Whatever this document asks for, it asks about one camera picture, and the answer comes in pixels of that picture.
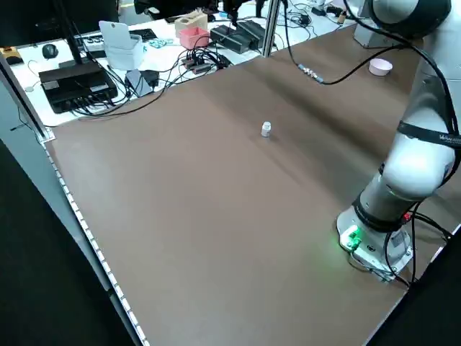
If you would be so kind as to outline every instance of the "white desk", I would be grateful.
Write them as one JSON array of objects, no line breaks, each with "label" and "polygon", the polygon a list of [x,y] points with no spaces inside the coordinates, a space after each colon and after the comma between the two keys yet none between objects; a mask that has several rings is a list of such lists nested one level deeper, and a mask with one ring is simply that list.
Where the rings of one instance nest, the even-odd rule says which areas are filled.
[{"label": "white desk", "polygon": [[[268,6],[265,6],[263,8],[262,15],[263,17],[267,16],[267,8]],[[290,9],[294,12],[300,12],[299,10],[295,9],[293,6],[290,7]],[[252,3],[246,3],[244,4],[240,9],[239,9],[239,17],[249,17],[249,16],[254,16],[256,12],[256,8],[254,4]],[[278,35],[275,36],[275,44],[278,46],[279,49],[282,49],[283,47],[286,47],[286,34],[285,34],[285,27],[282,25],[285,24],[284,17],[282,16],[283,9],[280,10],[279,14],[279,23],[280,26],[277,26],[276,33]],[[329,20],[328,18],[325,17],[317,17],[314,14],[310,14],[313,22],[312,26],[314,26],[315,33],[313,32],[312,28],[297,28],[297,29],[289,29],[289,38],[290,38],[290,44],[295,45],[297,43],[306,41],[309,38],[314,38],[316,35],[324,35],[328,32],[337,30],[339,26],[335,23]],[[252,19],[255,22],[258,22],[261,26],[265,27],[266,26],[266,20],[261,18],[253,18]],[[213,27],[217,27],[219,25],[227,25],[226,22],[216,22],[216,23],[209,23],[208,29],[210,30]],[[351,21],[347,21],[347,23],[344,24],[344,27],[352,24]],[[289,26],[295,27],[293,23],[289,23]],[[158,36],[158,38],[163,38],[163,39],[174,39],[174,44],[173,45],[167,45],[163,48],[152,48],[148,43],[145,44],[145,47],[147,51],[145,52],[144,55],[144,61],[141,64],[139,70],[154,70],[154,71],[165,71],[168,68],[171,68],[174,64],[174,62],[177,60],[178,55],[184,51],[184,48],[179,44],[179,39],[176,39],[175,37],[175,30],[174,30],[174,25],[169,25],[166,23],[165,20],[156,20],[152,22],[147,22],[139,25],[132,25],[130,26],[131,30],[134,29],[144,29],[144,28],[150,28],[152,29],[155,34]],[[43,124],[46,126],[54,127],[61,125],[63,123],[67,123],[68,121],[75,120],[77,118],[76,113],[71,113],[71,112],[65,112],[62,114],[55,114],[51,106],[48,102],[48,99],[45,96],[45,93],[42,90],[42,87],[40,86],[39,78],[36,76],[38,75],[38,72],[40,71],[47,71],[51,70],[54,68],[58,68],[58,64],[62,63],[64,61],[71,61],[72,55],[71,51],[68,47],[68,44],[65,40],[56,40],[53,42],[54,45],[58,48],[59,54],[56,58],[46,60],[42,56],[42,47],[43,44],[39,44],[37,47],[26,47],[26,48],[20,48],[19,52],[22,56],[22,59],[24,60],[24,64],[20,66],[12,66],[12,70],[17,77],[19,83],[21,86],[25,89],[26,87],[31,87],[35,83],[34,90],[32,92],[26,93],[26,95],[29,97],[32,105],[37,111],[37,114],[39,115],[40,119],[42,120]],[[245,61],[249,61],[257,56],[259,56],[259,53],[255,51],[248,51],[243,54],[237,54],[234,53],[230,50],[225,50],[225,49],[220,49],[219,53],[225,55],[234,65],[237,65],[239,63],[243,63]],[[98,59],[99,63],[102,64],[104,67],[107,67],[107,59],[106,58],[101,58]],[[125,78],[125,73],[126,71],[118,71],[115,70],[115,72],[122,78]],[[177,67],[173,69],[170,75],[170,81],[175,79],[177,76],[180,74],[183,74],[185,72],[184,68],[182,67]],[[159,78],[160,79],[168,79],[169,72],[160,74]],[[193,79],[197,78],[198,76],[194,75],[192,72],[187,73],[184,76],[184,79]],[[157,90],[160,90],[164,87],[165,82],[161,81],[156,88]],[[122,99],[122,93],[119,92],[119,96],[117,98],[114,98],[114,101],[116,102],[117,100]]]}]

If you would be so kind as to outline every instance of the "brown tabletop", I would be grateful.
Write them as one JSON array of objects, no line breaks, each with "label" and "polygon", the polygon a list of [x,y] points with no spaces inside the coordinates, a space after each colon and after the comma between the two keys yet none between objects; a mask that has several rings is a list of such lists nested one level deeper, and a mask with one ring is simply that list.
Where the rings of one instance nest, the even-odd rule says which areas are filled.
[{"label": "brown tabletop", "polygon": [[[352,29],[294,53],[325,79],[371,54]],[[360,345],[382,321],[404,290],[352,268],[334,222],[406,106],[416,56],[387,57],[388,77],[332,87],[281,51],[55,129],[48,150],[152,345]],[[460,194],[444,193],[421,210],[453,229]],[[419,274],[441,243],[419,225]]]}]

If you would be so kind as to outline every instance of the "green led light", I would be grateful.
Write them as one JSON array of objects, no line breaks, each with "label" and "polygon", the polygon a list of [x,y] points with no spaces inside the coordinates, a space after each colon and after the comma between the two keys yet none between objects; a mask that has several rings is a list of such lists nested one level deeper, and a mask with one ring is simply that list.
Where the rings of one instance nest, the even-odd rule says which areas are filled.
[{"label": "green led light", "polygon": [[362,243],[362,240],[360,239],[360,228],[357,225],[350,226],[341,235],[341,243],[350,248],[352,251],[357,250],[359,245]]}]

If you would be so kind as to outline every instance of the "robotic arm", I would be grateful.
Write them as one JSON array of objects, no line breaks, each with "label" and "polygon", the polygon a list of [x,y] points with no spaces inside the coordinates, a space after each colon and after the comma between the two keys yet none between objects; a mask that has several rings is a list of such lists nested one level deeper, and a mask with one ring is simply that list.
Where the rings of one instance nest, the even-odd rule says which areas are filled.
[{"label": "robotic arm", "polygon": [[[371,0],[370,9],[388,32],[424,37],[424,50],[444,74],[460,113],[461,0]],[[389,156],[336,222],[341,246],[383,280],[392,280],[390,268],[399,273],[413,256],[405,214],[436,192],[455,162],[456,145],[447,143],[459,147],[461,141],[448,135],[444,97],[434,70],[421,61]],[[428,133],[440,141],[429,140]]]}]

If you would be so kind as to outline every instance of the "computer mouse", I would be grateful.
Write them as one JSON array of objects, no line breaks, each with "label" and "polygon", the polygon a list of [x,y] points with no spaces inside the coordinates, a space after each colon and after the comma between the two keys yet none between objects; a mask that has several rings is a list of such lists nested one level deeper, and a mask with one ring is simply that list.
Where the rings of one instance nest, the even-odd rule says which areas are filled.
[{"label": "computer mouse", "polygon": [[55,45],[52,45],[51,43],[48,43],[47,45],[44,45],[42,48],[42,54],[43,58],[45,59],[53,59],[56,56],[58,56],[58,49],[56,48]]}]

